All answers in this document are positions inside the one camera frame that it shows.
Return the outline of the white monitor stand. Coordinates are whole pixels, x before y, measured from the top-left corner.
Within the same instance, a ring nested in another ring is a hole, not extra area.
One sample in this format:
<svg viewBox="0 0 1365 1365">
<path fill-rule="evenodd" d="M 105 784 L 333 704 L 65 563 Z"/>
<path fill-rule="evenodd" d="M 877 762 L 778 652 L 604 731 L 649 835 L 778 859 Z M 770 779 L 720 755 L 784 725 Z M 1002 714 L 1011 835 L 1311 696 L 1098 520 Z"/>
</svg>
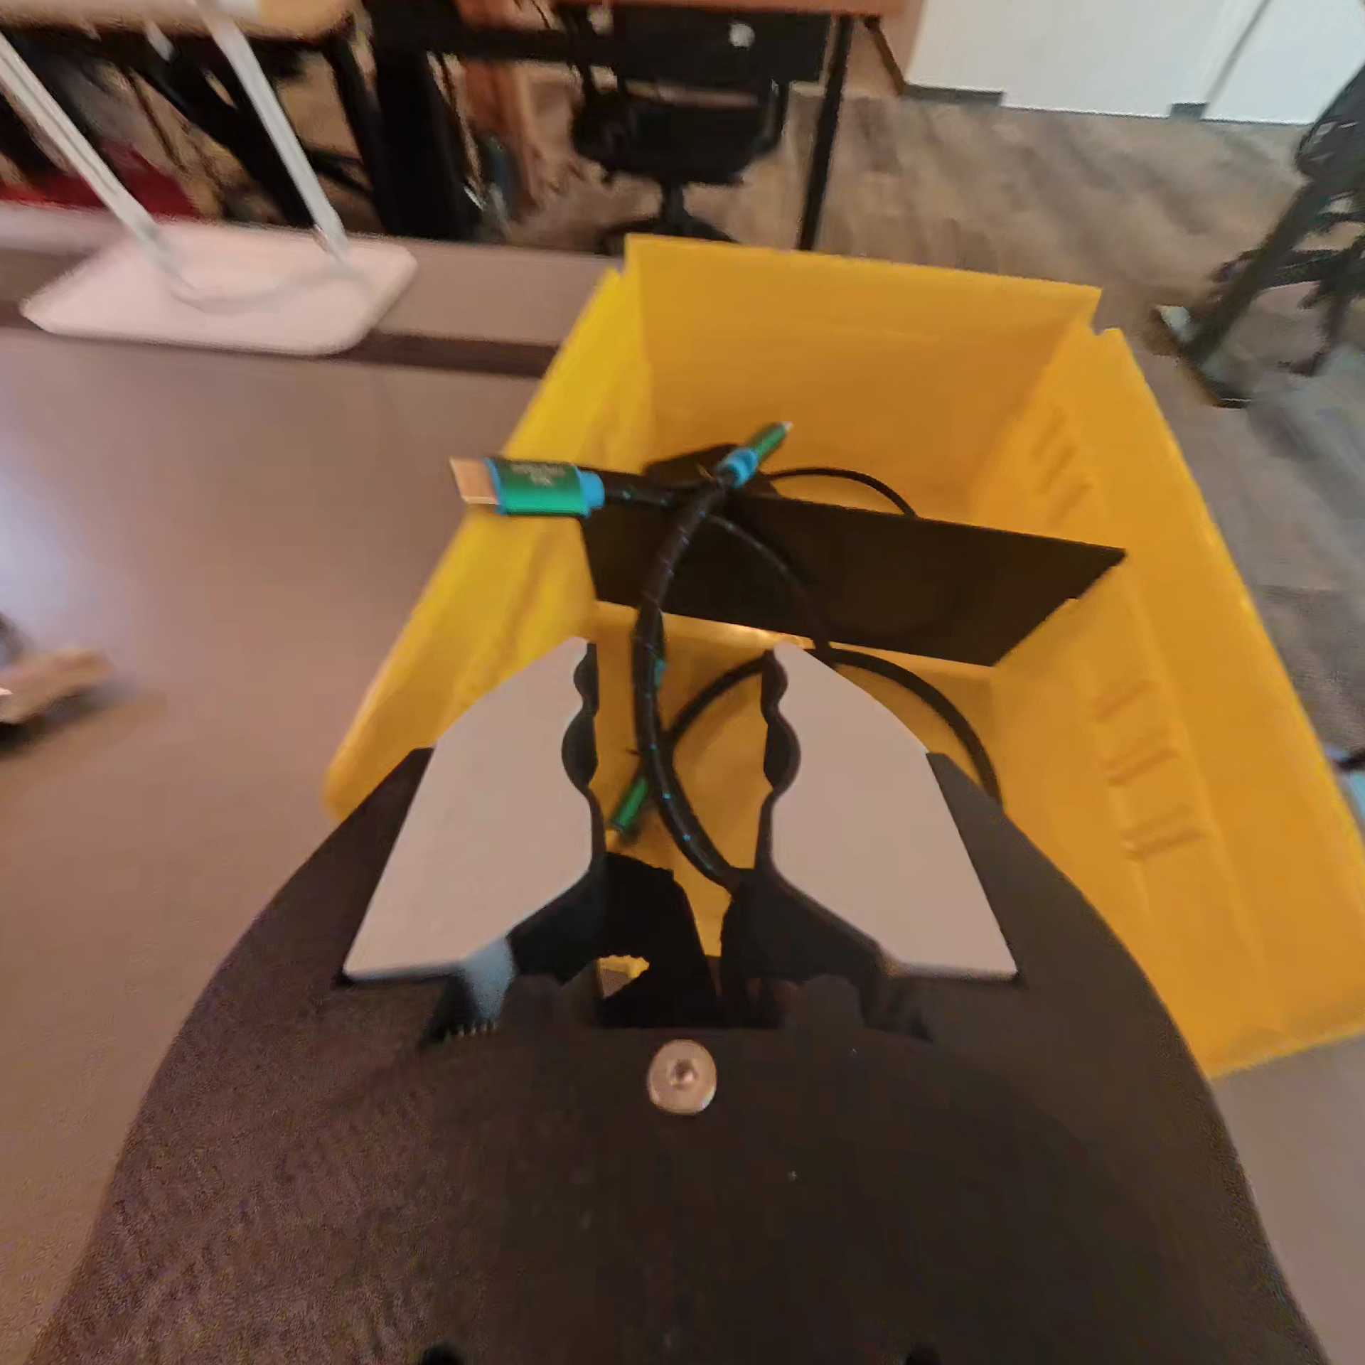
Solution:
<svg viewBox="0 0 1365 1365">
<path fill-rule="evenodd" d="M 122 238 L 46 279 L 18 313 L 86 342 L 293 359 L 351 351 L 411 288 L 415 255 L 383 238 L 351 242 L 249 47 L 253 38 L 333 38 L 351 15 L 356 5 L 329 0 L 2 5 L 2 27 L 211 38 L 310 217 L 310 232 L 153 217 L 2 38 L 2 91 L 122 224 Z"/>
</svg>

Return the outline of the black metal desk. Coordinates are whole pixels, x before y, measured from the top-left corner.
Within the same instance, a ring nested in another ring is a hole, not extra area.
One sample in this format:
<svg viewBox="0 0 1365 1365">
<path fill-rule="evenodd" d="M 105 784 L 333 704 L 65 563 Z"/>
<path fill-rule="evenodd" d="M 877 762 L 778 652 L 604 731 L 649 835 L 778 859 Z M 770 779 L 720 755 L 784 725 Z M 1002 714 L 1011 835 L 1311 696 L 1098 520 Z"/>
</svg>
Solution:
<svg viewBox="0 0 1365 1365">
<path fill-rule="evenodd" d="M 801 60 L 801 83 L 817 83 L 821 99 L 805 172 L 805 197 L 796 248 L 817 242 L 831 147 L 841 116 L 854 31 L 874 22 L 856 5 L 546 5 L 541 17 L 501 22 L 466 17 L 459 5 L 360 5 L 368 22 L 375 114 L 359 124 L 365 166 L 383 173 L 379 217 L 397 235 L 469 242 L 474 238 L 474 172 L 476 155 L 464 147 L 457 109 L 435 74 L 441 58 L 469 58 L 495 74 L 517 74 L 524 65 L 565 68 L 586 60 L 596 83 L 610 83 L 618 46 L 610 38 L 576 38 L 561 15 L 604 22 L 604 7 L 698 7 L 737 15 L 814 15 L 821 17 L 821 56 Z"/>
</svg>

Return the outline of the black folding stand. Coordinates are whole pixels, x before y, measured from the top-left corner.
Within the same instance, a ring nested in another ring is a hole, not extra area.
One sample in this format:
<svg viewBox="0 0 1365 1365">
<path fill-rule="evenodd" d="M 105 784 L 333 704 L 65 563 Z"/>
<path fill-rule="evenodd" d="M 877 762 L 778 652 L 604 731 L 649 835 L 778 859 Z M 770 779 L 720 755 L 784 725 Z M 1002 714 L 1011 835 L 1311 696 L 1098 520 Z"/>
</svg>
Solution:
<svg viewBox="0 0 1365 1365">
<path fill-rule="evenodd" d="M 1193 304 L 1152 308 L 1172 359 L 1221 408 L 1245 408 L 1258 388 L 1253 359 L 1233 349 L 1261 292 L 1299 288 L 1319 342 L 1287 371 L 1317 378 L 1342 351 L 1343 324 L 1365 296 L 1365 72 L 1357 68 L 1293 147 L 1299 192 L 1277 224 L 1221 263 Z"/>
</svg>

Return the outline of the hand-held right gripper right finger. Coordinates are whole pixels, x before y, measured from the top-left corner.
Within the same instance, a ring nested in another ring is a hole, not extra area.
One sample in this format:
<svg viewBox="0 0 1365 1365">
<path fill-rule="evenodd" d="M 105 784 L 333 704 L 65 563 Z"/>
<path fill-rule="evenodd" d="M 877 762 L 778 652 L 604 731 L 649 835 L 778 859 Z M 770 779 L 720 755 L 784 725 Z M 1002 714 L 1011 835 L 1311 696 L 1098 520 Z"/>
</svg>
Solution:
<svg viewBox="0 0 1365 1365">
<path fill-rule="evenodd" d="M 1016 979 L 915 731 L 789 642 L 765 664 L 761 714 L 761 956 L 801 977 Z"/>
</svg>

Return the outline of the black flat panel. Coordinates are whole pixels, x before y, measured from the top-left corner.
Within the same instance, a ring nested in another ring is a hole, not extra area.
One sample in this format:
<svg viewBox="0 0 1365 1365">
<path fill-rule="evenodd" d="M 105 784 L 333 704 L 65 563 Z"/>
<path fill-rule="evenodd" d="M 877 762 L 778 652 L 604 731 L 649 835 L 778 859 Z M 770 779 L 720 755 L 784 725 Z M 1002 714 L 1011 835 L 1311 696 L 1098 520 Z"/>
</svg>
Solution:
<svg viewBox="0 0 1365 1365">
<path fill-rule="evenodd" d="M 831 646 L 995 664 L 1080 601 L 1126 548 L 831 503 L 826 473 L 770 470 L 688 539 L 665 614 Z"/>
</svg>

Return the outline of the black office chair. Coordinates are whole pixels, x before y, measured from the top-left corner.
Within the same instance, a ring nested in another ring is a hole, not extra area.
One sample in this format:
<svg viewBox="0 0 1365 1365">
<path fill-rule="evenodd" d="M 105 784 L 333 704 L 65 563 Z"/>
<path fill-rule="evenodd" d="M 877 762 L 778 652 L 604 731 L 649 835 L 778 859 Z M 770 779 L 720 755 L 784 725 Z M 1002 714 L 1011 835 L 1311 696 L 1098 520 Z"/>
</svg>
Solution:
<svg viewBox="0 0 1365 1365">
<path fill-rule="evenodd" d="M 622 255 L 629 235 L 733 242 L 691 216 L 684 192 L 733 188 L 784 132 L 791 80 L 821 56 L 826 22 L 814 15 L 737 15 L 691 7 L 604 7 L 561 15 L 576 38 L 610 38 L 610 83 L 576 65 L 581 99 L 569 151 L 604 180 L 658 185 L 658 209 L 599 229 L 592 248 Z"/>
</svg>

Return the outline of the yellow plastic bin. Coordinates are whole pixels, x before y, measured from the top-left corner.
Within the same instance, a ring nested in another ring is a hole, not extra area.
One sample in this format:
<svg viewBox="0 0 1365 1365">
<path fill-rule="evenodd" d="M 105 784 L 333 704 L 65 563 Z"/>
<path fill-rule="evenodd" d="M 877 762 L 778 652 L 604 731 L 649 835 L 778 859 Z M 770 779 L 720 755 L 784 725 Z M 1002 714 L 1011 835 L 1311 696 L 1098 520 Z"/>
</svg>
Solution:
<svg viewBox="0 0 1365 1365">
<path fill-rule="evenodd" d="M 643 469 L 796 420 L 916 512 L 1126 548 L 1002 662 L 938 664 L 1002 812 L 1129 944 L 1208 1076 L 1361 1035 L 1361 833 L 1098 291 L 642 238 L 510 455 Z M 466 512 L 324 779 L 333 819 L 482 694 L 592 624 L 599 793 L 629 779 L 629 610 L 581 531 Z"/>
</svg>

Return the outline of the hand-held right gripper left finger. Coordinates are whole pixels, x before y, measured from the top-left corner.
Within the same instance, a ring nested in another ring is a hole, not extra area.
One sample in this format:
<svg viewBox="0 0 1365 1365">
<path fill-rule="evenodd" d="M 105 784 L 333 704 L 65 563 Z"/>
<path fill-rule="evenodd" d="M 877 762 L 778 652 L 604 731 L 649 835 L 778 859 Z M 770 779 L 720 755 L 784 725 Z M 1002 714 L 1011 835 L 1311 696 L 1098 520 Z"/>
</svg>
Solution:
<svg viewBox="0 0 1365 1365">
<path fill-rule="evenodd" d="M 345 956 L 346 983 L 549 973 L 532 934 L 604 859 L 592 714 L 596 652 L 565 637 L 435 737 Z"/>
</svg>

